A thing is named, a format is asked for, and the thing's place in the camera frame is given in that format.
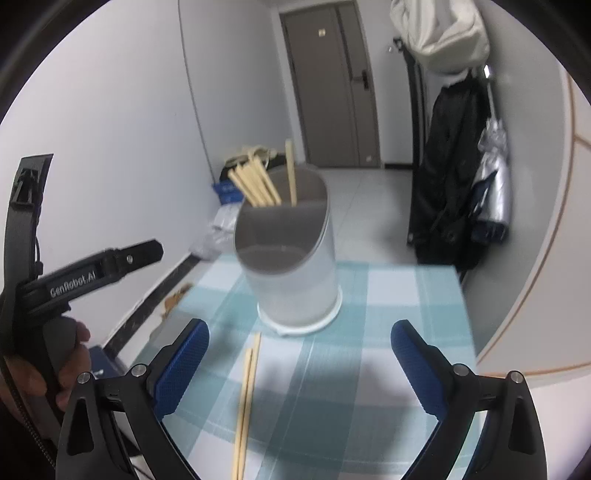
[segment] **table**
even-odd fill
[[[193,317],[210,345],[164,425],[202,480],[229,479],[245,349],[262,332],[245,480],[400,478],[436,425],[389,344],[408,319],[451,363],[475,368],[462,292],[451,267],[340,262],[343,306],[316,334],[282,338],[258,319],[235,257],[220,257],[138,356],[148,363]],[[472,424],[450,478],[461,478],[479,435]]]

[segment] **human hand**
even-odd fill
[[[58,380],[63,390],[56,396],[56,404],[59,409],[66,411],[72,388],[76,383],[76,378],[82,372],[90,370],[90,353],[81,342],[87,342],[90,339],[90,331],[82,322],[76,322],[76,339],[78,341],[74,351],[70,355],[66,364],[58,373]],[[45,380],[37,369],[29,362],[19,356],[5,358],[8,369],[14,379],[14,382],[23,398],[25,395],[42,397],[47,391]],[[8,390],[6,382],[0,375],[0,400],[4,403],[12,415],[19,421],[23,421],[18,409]]]

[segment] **blue textured pad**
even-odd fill
[[[154,414],[158,421],[177,409],[208,345],[209,329],[200,321],[154,385]]]
[[[441,420],[447,412],[443,384],[405,330],[405,323],[408,324],[406,327],[413,328],[407,320],[399,320],[392,327],[390,334],[392,351],[425,412]],[[417,340],[423,341],[418,333],[417,337]]]

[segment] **black door handle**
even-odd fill
[[[351,78],[351,82],[363,82],[363,89],[369,90],[369,77],[367,70],[361,70],[361,75],[359,77]]]

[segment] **gray door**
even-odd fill
[[[377,167],[375,101],[355,6],[282,16],[308,161]]]

